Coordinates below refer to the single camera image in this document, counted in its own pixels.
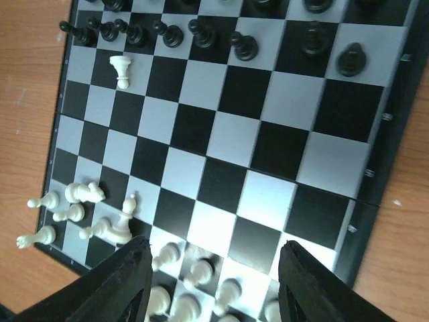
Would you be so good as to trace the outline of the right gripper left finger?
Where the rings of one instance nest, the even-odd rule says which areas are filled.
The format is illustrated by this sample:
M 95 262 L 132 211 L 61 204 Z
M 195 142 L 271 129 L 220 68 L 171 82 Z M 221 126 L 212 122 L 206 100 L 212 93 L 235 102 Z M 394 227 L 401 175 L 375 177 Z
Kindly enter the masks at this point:
M 151 290 L 149 240 L 139 235 L 14 321 L 145 321 Z

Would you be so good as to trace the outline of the white chess rook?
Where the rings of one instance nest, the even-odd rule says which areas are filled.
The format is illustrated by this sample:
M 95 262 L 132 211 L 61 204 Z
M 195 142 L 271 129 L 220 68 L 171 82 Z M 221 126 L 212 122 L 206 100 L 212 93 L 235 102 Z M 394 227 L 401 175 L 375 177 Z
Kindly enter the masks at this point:
M 51 225 L 45 225 L 35 234 L 19 236 L 16 240 L 16 245 L 19 249 L 30 247 L 35 243 L 49 245 L 55 239 L 55 229 Z

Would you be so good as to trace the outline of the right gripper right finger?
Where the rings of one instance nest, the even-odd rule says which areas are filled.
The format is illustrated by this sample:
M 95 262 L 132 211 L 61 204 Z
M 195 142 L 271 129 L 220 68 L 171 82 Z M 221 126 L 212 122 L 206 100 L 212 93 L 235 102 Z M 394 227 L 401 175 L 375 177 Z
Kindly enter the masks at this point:
M 282 321 L 393 321 L 294 240 L 281 248 L 278 278 Z

